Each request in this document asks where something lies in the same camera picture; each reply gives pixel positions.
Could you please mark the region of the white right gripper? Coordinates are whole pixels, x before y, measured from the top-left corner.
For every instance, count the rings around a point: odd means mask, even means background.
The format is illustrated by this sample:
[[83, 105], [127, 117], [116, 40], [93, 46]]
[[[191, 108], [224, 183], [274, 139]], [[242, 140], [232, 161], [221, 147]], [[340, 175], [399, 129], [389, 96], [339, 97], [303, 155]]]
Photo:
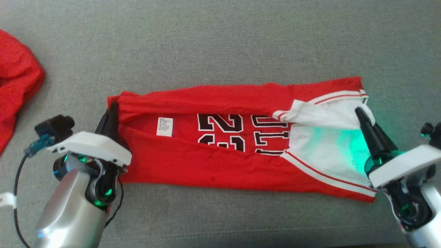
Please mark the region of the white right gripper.
[[[370, 118], [362, 108], [356, 108], [355, 113], [371, 156], [378, 156], [381, 152], [397, 150], [395, 143], [386, 135], [378, 123], [374, 125], [371, 123]], [[441, 162], [440, 149], [430, 145], [420, 145], [381, 165], [371, 172], [368, 178], [374, 188], [380, 188], [393, 180], [410, 175], [438, 162]]]

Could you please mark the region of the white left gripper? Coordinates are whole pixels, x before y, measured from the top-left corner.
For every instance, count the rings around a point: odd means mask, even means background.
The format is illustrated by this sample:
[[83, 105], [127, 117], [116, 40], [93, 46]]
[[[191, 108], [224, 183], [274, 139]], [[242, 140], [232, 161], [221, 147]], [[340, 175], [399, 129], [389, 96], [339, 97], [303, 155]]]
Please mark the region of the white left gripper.
[[119, 105], [112, 102], [101, 117], [95, 133], [78, 132], [46, 149], [53, 153], [84, 154], [118, 166], [130, 165], [132, 154], [120, 144]]

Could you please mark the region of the red basketball jersey white trim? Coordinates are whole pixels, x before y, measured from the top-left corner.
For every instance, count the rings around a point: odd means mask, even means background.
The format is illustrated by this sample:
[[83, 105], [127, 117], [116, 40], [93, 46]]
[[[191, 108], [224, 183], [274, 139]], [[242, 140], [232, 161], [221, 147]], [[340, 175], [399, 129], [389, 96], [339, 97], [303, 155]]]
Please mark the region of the red basketball jersey white trim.
[[107, 97], [133, 158], [125, 183], [320, 193], [371, 203], [359, 76]]

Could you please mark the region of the red shorts white waistband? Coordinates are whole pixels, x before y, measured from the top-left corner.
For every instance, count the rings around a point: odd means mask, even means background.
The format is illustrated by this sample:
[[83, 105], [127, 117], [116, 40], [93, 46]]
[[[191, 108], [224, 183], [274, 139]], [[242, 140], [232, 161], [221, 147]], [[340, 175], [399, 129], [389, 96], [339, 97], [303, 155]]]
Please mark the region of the red shorts white waistband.
[[45, 71], [33, 52], [0, 29], [0, 155], [14, 134], [19, 110], [44, 79]]

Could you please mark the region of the grey sofa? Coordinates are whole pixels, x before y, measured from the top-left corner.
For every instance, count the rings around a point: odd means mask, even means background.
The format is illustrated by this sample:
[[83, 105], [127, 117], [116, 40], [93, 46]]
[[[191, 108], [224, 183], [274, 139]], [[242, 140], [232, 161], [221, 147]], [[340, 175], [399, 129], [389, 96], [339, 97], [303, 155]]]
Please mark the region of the grey sofa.
[[[204, 84], [362, 77], [400, 149], [441, 122], [441, 0], [0, 0], [0, 29], [46, 80], [0, 156], [12, 192], [34, 126], [69, 115], [94, 131], [106, 97]], [[405, 243], [390, 204], [315, 193], [124, 185], [100, 248], [342, 247]]]

